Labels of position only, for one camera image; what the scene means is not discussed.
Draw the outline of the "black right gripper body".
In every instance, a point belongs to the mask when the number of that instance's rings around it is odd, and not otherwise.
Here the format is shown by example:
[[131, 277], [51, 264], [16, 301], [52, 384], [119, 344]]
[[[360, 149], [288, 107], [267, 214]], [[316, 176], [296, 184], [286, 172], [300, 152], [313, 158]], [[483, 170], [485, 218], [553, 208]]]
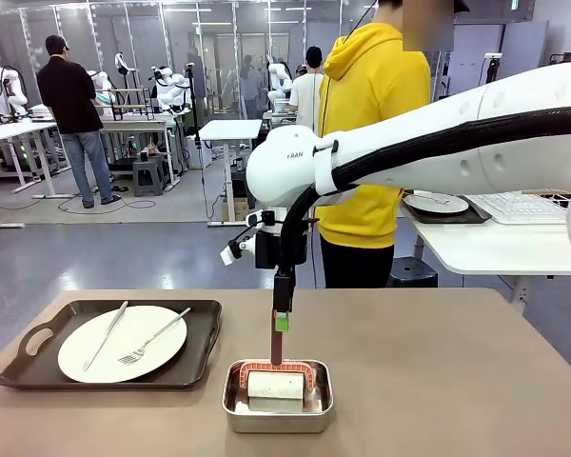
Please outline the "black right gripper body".
[[307, 232], [295, 239], [283, 241], [277, 234], [258, 230], [255, 233], [255, 268], [294, 269], [306, 262]]

